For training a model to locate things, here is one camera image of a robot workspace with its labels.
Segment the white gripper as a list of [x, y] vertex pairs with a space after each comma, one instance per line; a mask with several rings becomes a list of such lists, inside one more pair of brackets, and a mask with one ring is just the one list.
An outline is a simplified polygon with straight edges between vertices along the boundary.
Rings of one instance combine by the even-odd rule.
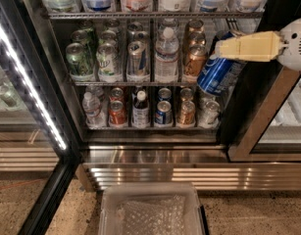
[[294, 71], [301, 71], [301, 19], [277, 31], [261, 31], [220, 40], [215, 47], [219, 58], [248, 62], [269, 62], [277, 58]]

